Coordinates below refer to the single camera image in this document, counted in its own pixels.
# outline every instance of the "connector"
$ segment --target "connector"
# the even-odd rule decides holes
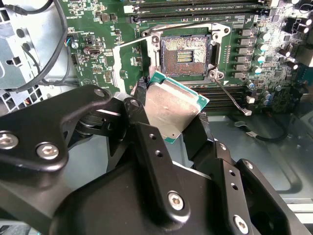
[[[17,14],[27,16],[27,11],[19,6],[14,6],[14,5],[4,5],[5,8],[8,8],[12,11],[14,11]]]

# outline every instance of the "screw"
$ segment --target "screw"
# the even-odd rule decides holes
[[[78,48],[78,43],[72,43],[71,46],[72,46],[73,49],[77,49]]]
[[[243,234],[248,234],[249,233],[248,225],[246,224],[246,222],[239,215],[234,215],[234,222],[236,224],[236,227]]]
[[[19,139],[12,134],[2,133],[0,134],[0,149],[11,149],[18,145]]]
[[[184,201],[182,200],[181,196],[175,192],[168,194],[168,200],[171,206],[177,211],[180,211],[184,207]]]
[[[102,90],[100,89],[94,89],[94,92],[96,93],[96,95],[100,96],[100,97],[104,97],[104,93],[102,92]]]
[[[247,165],[251,170],[253,169],[253,165],[252,165],[250,162],[246,161],[246,165]]]
[[[227,150],[226,146],[222,143],[220,143],[220,147],[223,149],[223,150]]]
[[[138,101],[135,100],[135,99],[132,99],[132,100],[131,100],[131,104],[134,105],[134,106],[136,106],[136,107],[139,107],[139,103],[138,103]]]
[[[36,152],[39,157],[46,159],[46,160],[55,159],[59,155],[58,148],[50,143],[45,143],[45,144],[40,145],[37,148]]]
[[[157,36],[153,36],[152,37],[152,42],[153,43],[158,43],[160,41],[160,39]]]

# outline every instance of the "black plastic part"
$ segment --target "black plastic part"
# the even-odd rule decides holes
[[[310,235],[254,164],[240,159],[236,167],[243,178],[252,223],[261,234]]]
[[[98,89],[93,85],[83,86],[0,117],[1,132],[11,133],[19,139],[16,147],[0,149],[0,162],[13,165],[18,170],[54,172],[62,169],[68,159],[63,133],[68,132],[69,140],[79,119],[104,108],[111,99],[106,90],[100,90],[103,96],[97,95],[95,90]],[[36,149],[43,143],[51,143],[58,148],[59,154],[55,159],[46,160],[37,155]]]

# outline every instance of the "screw hole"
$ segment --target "screw hole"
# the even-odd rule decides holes
[[[230,173],[232,176],[236,176],[236,174],[235,174],[232,170],[230,170],[229,173]]]
[[[156,156],[158,156],[159,158],[163,157],[163,154],[161,153],[161,151],[157,150],[155,152]]]
[[[134,106],[136,106],[136,107],[139,107],[139,103],[138,103],[137,100],[132,99],[132,100],[131,100],[131,103],[132,103],[132,105],[134,105]]]
[[[238,187],[234,183],[231,183],[231,186],[233,187],[233,189],[238,190]]]
[[[153,140],[156,140],[156,139],[157,139],[154,134],[150,134],[149,137],[150,137],[151,139],[153,139]]]

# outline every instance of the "capacitor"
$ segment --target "capacitor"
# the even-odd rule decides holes
[[[264,41],[269,41],[270,40],[271,35],[269,33],[263,32],[260,34],[260,39],[264,40]]]
[[[252,72],[254,72],[255,74],[261,74],[262,69],[259,66],[254,66],[252,68]]]
[[[277,87],[275,87],[275,90],[276,90],[277,92],[280,92],[280,91],[282,90],[282,86],[278,85]]]
[[[309,28],[304,26],[304,25],[299,25],[298,27],[298,32],[301,32],[301,33],[307,33],[309,31]]]
[[[286,51],[285,49],[280,49],[278,51],[279,54],[283,55],[283,56],[286,56],[286,57],[289,57],[290,56],[290,52],[289,51]]]
[[[297,64],[295,64],[294,62],[291,62],[291,61],[288,61],[286,63],[286,65],[289,67],[289,68],[292,68],[293,70],[296,70],[299,66]]]
[[[300,19],[301,19],[301,21],[300,21],[301,24],[304,24],[306,26],[309,26],[309,25],[312,24],[312,20],[311,19],[307,19],[307,18],[300,18]]]
[[[262,101],[263,105],[265,105],[265,106],[269,105],[268,99],[262,99],[261,101]]]
[[[265,61],[265,57],[262,56],[262,55],[256,55],[256,56],[254,57],[254,60],[255,60],[256,62],[263,63],[263,62]]]
[[[272,97],[272,95],[268,91],[266,91],[263,93],[263,97],[264,99],[269,100]]]
[[[260,44],[258,45],[258,49],[259,49],[260,51],[267,51],[267,50],[268,50],[268,45],[267,45],[267,44],[264,44],[264,43],[260,43]]]
[[[292,3],[293,5],[296,5],[300,2],[300,0],[287,0],[288,3]]]
[[[253,82],[251,82],[251,80],[249,80],[249,81],[246,82],[246,86],[247,86],[248,88],[250,88],[250,89],[253,89],[253,88],[254,88],[254,84],[253,84]]]

